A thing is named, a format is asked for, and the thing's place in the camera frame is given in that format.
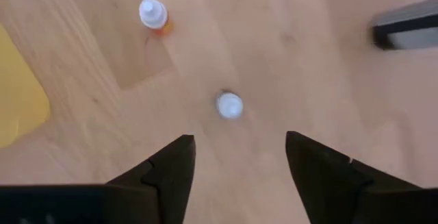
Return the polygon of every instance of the white bottle cap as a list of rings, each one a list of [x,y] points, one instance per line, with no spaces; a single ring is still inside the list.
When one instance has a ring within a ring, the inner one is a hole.
[[[167,22],[167,9],[157,0],[143,0],[138,10],[144,25],[151,29],[160,29]]]
[[[236,119],[242,115],[244,103],[231,92],[224,92],[216,99],[219,114],[226,119]]]

